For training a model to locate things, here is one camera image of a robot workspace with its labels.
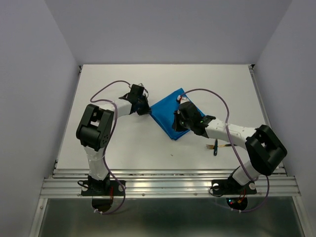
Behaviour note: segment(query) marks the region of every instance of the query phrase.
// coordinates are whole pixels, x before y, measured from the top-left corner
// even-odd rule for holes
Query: blue towel
[[[151,106],[151,116],[172,140],[178,140],[180,137],[190,131],[187,130],[183,132],[176,132],[172,129],[174,120],[173,113],[179,108],[179,103],[176,100],[178,96],[182,95],[183,93],[184,90],[180,88]]]

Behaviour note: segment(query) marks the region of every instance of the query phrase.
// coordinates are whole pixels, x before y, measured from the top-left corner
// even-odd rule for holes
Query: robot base
[[[212,191],[216,196],[221,195],[239,195],[241,191],[246,189],[247,195],[257,194],[255,183],[250,181],[244,186],[229,187],[227,185],[227,179],[215,179],[212,180]]]
[[[125,180],[120,180],[120,182],[125,186],[126,184]],[[88,186],[89,181],[84,180],[82,184]],[[124,191],[122,190],[122,187],[115,180],[110,180],[109,188],[107,188],[106,190],[96,191],[93,189],[87,189],[84,191],[83,190],[84,188],[83,188],[81,190],[81,196],[110,196],[110,191],[112,187],[113,187],[113,196],[124,196]]]

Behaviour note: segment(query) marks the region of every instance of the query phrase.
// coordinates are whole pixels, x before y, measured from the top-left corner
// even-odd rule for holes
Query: small object
[[[219,145],[217,147],[231,147],[232,145],[230,143],[225,144],[225,145]],[[206,148],[213,150],[214,149],[214,145],[206,145]]]
[[[119,190],[120,192],[123,192],[123,188],[122,188],[121,185],[119,185],[118,190]]]
[[[218,148],[218,140],[215,140],[215,145],[214,145],[214,156],[217,156],[217,148]]]
[[[238,198],[227,198],[226,202],[230,208],[239,210],[240,213],[241,211],[244,211],[248,206],[247,198],[243,198],[242,200],[239,200],[239,201],[238,201]]]
[[[91,205],[95,209],[95,212],[106,212],[110,210],[113,204],[112,198],[95,198],[91,200]]]
[[[220,195],[240,195],[240,189],[238,187],[235,187],[231,185],[227,179],[213,179],[212,180],[213,186],[217,184],[216,188],[213,188],[213,193],[215,196]],[[252,190],[249,187],[249,183],[252,183],[252,181],[249,181],[246,185],[244,185],[244,189],[246,189],[247,195],[254,195],[257,194],[257,190]]]
[[[243,197],[242,197],[242,199],[240,199],[242,196],[242,194],[240,194],[238,201],[237,201],[238,203],[241,203],[245,199],[246,193],[247,193],[247,191],[246,191],[246,189],[244,189],[243,190]]]

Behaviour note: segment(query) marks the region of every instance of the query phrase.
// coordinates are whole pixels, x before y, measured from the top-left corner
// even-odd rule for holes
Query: bolt
[[[255,185],[254,183],[250,183],[250,184],[249,184],[249,188],[250,188],[251,190],[255,190],[255,189],[256,189],[256,185]]]
[[[118,190],[119,190],[120,192],[123,192],[123,188],[122,188],[121,185],[118,187]]]

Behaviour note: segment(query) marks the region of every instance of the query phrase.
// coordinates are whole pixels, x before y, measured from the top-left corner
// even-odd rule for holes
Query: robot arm
[[[196,135],[206,138],[217,138],[230,142],[226,126],[228,126],[232,142],[248,151],[250,161],[243,168],[238,167],[227,180],[216,180],[219,184],[214,193],[239,194],[245,186],[260,174],[269,176],[287,155],[287,150],[270,127],[242,127],[225,124],[213,116],[202,116],[197,107],[186,97],[178,97],[179,109],[174,113],[173,129],[175,131],[192,130]]]
[[[130,92],[114,103],[117,106],[118,118],[134,112],[138,115],[151,112],[142,85],[133,84]],[[88,181],[85,181],[84,186],[95,192],[94,195],[105,193],[110,185],[109,172],[103,164],[103,154],[110,140],[114,118],[113,104],[107,103],[101,106],[89,104],[77,128],[76,137],[84,146],[89,162]]]

